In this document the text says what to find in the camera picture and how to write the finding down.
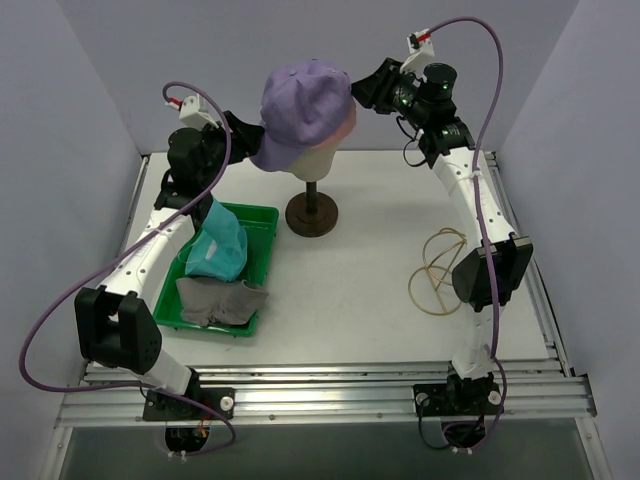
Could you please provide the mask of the pink baseball cap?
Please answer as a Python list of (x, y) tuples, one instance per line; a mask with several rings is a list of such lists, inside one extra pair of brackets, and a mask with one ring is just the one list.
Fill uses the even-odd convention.
[(354, 129), (357, 121), (356, 105), (351, 101), (349, 113), (341, 125), (328, 138), (321, 143), (314, 145), (313, 149), (323, 149), (340, 144)]

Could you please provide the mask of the purple baseball cap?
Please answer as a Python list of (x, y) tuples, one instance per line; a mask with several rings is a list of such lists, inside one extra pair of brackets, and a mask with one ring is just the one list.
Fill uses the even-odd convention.
[(351, 101), (349, 75), (329, 61), (312, 59), (274, 70), (263, 90), (265, 132), (252, 163), (266, 172), (285, 170), (336, 131)]

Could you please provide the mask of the teal cap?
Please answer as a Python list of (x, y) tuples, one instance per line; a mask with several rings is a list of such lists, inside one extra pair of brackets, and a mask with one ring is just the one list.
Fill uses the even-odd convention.
[(214, 199), (187, 254), (179, 256), (187, 276), (233, 282), (247, 262), (248, 237), (236, 215)]

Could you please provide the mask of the grey cap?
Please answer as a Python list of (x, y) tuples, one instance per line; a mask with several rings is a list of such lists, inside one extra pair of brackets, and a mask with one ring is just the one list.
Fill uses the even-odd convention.
[(176, 287), (182, 320), (199, 327), (245, 325), (269, 296), (265, 288), (247, 280), (183, 277), (176, 281)]

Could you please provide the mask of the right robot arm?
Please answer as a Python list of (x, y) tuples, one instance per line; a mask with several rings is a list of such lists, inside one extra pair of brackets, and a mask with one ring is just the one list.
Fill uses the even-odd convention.
[(496, 365), (500, 316), (522, 282), (533, 244), (505, 219), (481, 171), (479, 146), (452, 99), (456, 79), (456, 70), (446, 64), (431, 63), (416, 77), (387, 58), (353, 83), (352, 94), (363, 108), (396, 113), (408, 122), (423, 164), (440, 180), (462, 222), (469, 250), (454, 266), (451, 280), (471, 318), (451, 360), (459, 378), (443, 391), (447, 406), (464, 413), (480, 400), (474, 381), (488, 378)]

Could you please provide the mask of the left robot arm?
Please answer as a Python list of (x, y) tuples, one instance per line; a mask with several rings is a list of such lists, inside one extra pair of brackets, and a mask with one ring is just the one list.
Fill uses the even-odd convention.
[(74, 299), (82, 356), (109, 368), (132, 372), (151, 388), (169, 391), (166, 408), (179, 419), (194, 417), (202, 405), (191, 387), (193, 371), (162, 347), (162, 334), (147, 305), (174, 258), (200, 227), (212, 205), (211, 183), (224, 163), (255, 155), (262, 127), (229, 111), (220, 122), (174, 131), (165, 171), (141, 247), (120, 260), (96, 288), (81, 288)]

